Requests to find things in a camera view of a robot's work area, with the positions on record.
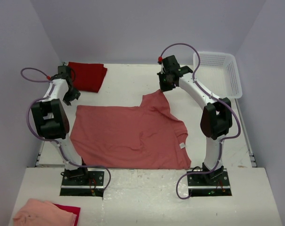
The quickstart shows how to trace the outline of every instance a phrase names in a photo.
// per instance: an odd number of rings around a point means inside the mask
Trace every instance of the pink cloth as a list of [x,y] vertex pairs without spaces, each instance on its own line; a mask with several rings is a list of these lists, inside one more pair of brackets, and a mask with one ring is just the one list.
[[29,199],[13,218],[14,226],[74,226],[75,220],[75,214],[36,199]]
[[158,90],[138,107],[78,106],[72,143],[87,165],[132,169],[189,169],[187,129]]

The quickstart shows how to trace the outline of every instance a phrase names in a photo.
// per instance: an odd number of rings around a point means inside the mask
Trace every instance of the dark red cloth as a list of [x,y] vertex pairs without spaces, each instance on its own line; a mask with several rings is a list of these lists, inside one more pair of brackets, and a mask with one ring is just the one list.
[[62,206],[62,205],[59,205],[59,204],[54,204],[54,205],[59,207],[61,210],[65,210],[67,212],[74,213],[76,215],[74,226],[77,226],[77,222],[78,222],[78,218],[80,216],[81,208],[75,207],[75,206]]
[[69,62],[68,66],[76,73],[73,82],[75,88],[81,91],[98,93],[107,72],[104,65]]

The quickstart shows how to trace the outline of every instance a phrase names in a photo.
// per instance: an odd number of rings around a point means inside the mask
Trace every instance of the red fabric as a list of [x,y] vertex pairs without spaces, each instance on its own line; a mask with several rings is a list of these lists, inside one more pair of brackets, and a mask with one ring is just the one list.
[[73,82],[75,88],[81,91],[98,93],[107,72],[104,65],[69,62],[68,66],[76,73]]
[[54,205],[59,207],[61,210],[65,210],[67,212],[74,213],[76,215],[74,226],[77,226],[77,222],[78,222],[78,218],[80,216],[81,208],[75,207],[75,206],[62,206],[62,205],[59,205],[59,204],[54,204]]
[[187,129],[170,113],[161,91],[138,107],[78,106],[72,143],[87,165],[132,169],[189,169]]

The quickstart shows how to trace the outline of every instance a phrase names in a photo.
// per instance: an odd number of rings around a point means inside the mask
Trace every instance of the laundry basket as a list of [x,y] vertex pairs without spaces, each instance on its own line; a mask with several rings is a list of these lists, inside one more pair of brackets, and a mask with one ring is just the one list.
[[[219,52],[198,52],[201,64],[195,77],[211,92],[229,99],[242,96],[241,81],[236,59],[233,55]],[[196,53],[193,56],[194,68],[198,64]]]

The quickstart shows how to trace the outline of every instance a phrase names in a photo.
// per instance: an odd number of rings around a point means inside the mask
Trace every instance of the purple cable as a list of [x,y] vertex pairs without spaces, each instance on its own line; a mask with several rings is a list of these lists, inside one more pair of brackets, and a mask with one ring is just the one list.
[[[23,71],[24,71],[24,70],[27,70],[27,69],[32,69],[32,70],[39,71],[39,72],[41,72],[42,74],[44,74],[45,76],[47,76],[44,72],[40,71],[39,69],[27,67],[27,68],[23,68],[23,69],[21,70],[21,75],[22,75],[22,77],[25,78],[26,80],[33,81],[33,82],[51,82],[51,81],[35,81],[35,80],[31,80],[31,79],[26,78],[26,77],[23,75]],[[59,143],[57,140],[54,140],[54,139],[44,139],[44,138],[40,137],[40,136],[33,130],[33,128],[31,127],[31,124],[30,124],[30,121],[29,121],[29,114],[30,114],[30,110],[31,110],[32,105],[35,104],[35,103],[38,102],[38,101],[42,101],[42,100],[45,100],[45,99],[49,98],[50,95],[51,95],[51,93],[52,93],[52,91],[53,91],[53,89],[54,89],[54,86],[55,86],[55,85],[53,84],[53,86],[51,87],[51,90],[50,90],[50,92],[49,92],[49,95],[48,95],[47,97],[42,97],[42,98],[35,99],[34,101],[32,101],[32,102],[30,103],[30,105],[29,105],[29,107],[27,108],[27,111],[26,111],[26,123],[27,123],[27,126],[28,126],[30,132],[31,132],[36,138],[38,138],[39,140],[42,140],[42,141],[49,141],[49,142],[55,142],[55,143],[57,144],[58,148],[59,148],[59,151],[60,151],[62,157],[63,157],[64,160],[65,160],[67,163],[69,163],[70,165],[73,165],[73,166],[76,166],[76,167],[81,167],[81,168],[103,168],[103,169],[105,169],[105,170],[108,172],[108,174],[109,174],[109,181],[108,181],[107,185],[104,187],[104,191],[105,191],[105,190],[107,189],[107,187],[109,186],[110,182],[111,182],[111,172],[109,171],[109,169],[108,169],[107,167],[101,166],[101,165],[89,165],[89,166],[85,165],[85,166],[82,166],[82,165],[78,165],[78,164],[76,164],[76,163],[74,163],[74,162],[71,162],[71,161],[66,157],[66,155],[65,155],[65,153],[64,153],[64,151],[63,151],[63,149],[62,149],[62,147],[61,147],[61,145],[60,145],[60,143]]]
[[228,110],[230,110],[230,112],[233,114],[233,116],[234,116],[234,118],[235,118],[235,120],[236,120],[237,129],[238,129],[238,132],[237,132],[237,134],[236,134],[235,136],[232,136],[232,137],[224,137],[224,138],[222,138],[222,139],[220,140],[219,157],[218,157],[218,159],[217,159],[217,163],[215,164],[215,166],[214,166],[210,171],[207,171],[207,172],[190,172],[190,173],[186,173],[186,174],[182,175],[182,176],[179,178],[179,180],[177,181],[177,184],[176,184],[176,194],[177,194],[177,196],[178,196],[180,199],[183,199],[183,200],[184,200],[184,199],[188,199],[188,198],[191,196],[191,194],[188,195],[187,197],[181,197],[181,196],[179,195],[179,193],[178,193],[178,186],[179,186],[179,183],[180,183],[180,181],[182,180],[182,178],[183,178],[183,177],[186,177],[186,176],[189,176],[189,175],[193,175],[193,174],[209,174],[209,173],[214,172],[215,169],[217,168],[217,166],[218,166],[218,164],[219,164],[221,158],[222,158],[222,148],[223,148],[222,142],[223,142],[224,140],[227,140],[227,139],[234,139],[234,138],[237,138],[237,137],[241,134],[241,125],[240,125],[240,121],[239,121],[239,119],[238,119],[236,113],[231,109],[231,107],[228,106],[228,104],[224,103],[223,101],[221,101],[221,100],[219,100],[219,99],[213,97],[210,93],[208,93],[205,89],[203,89],[203,87],[202,87],[202,86],[197,82],[197,80],[195,79],[195,73],[196,73],[196,71],[198,70],[198,68],[200,67],[201,58],[200,58],[200,55],[199,55],[198,51],[197,51],[194,47],[192,47],[191,45],[188,45],[188,44],[186,44],[186,43],[175,43],[175,44],[172,44],[172,45],[168,46],[167,48],[165,48],[165,49],[163,50],[163,52],[161,53],[160,56],[162,57],[162,55],[164,54],[164,52],[165,52],[167,49],[169,49],[169,48],[172,47],[172,46],[176,46],[176,45],[188,46],[188,47],[190,47],[190,48],[192,48],[192,49],[194,50],[194,52],[195,52],[196,55],[198,56],[198,65],[197,65],[197,67],[195,68],[195,70],[194,70],[194,72],[193,72],[193,80],[194,80],[195,84],[197,85],[197,87],[198,87],[205,95],[209,96],[209,98],[211,98],[211,99],[213,99],[213,100],[215,100],[215,101],[218,101],[219,103],[223,104],[226,108],[228,108]]

